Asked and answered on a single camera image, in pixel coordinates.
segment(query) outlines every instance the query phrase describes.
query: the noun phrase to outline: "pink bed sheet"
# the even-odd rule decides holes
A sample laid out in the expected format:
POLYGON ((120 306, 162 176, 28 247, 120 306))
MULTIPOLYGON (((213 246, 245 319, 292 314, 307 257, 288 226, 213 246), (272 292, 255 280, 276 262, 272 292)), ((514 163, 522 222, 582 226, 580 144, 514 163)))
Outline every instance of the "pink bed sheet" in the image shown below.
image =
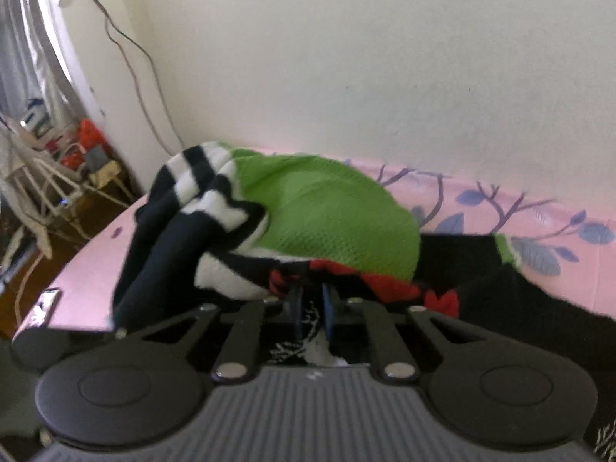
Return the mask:
MULTIPOLYGON (((583 207, 526 196, 498 186, 371 162, 345 162, 386 187, 423 231, 504 233, 522 272, 548 293, 616 317, 616 221, 588 217, 583 207)), ((110 328, 113 289, 142 198, 98 234, 51 286, 62 300, 52 326, 110 328)))

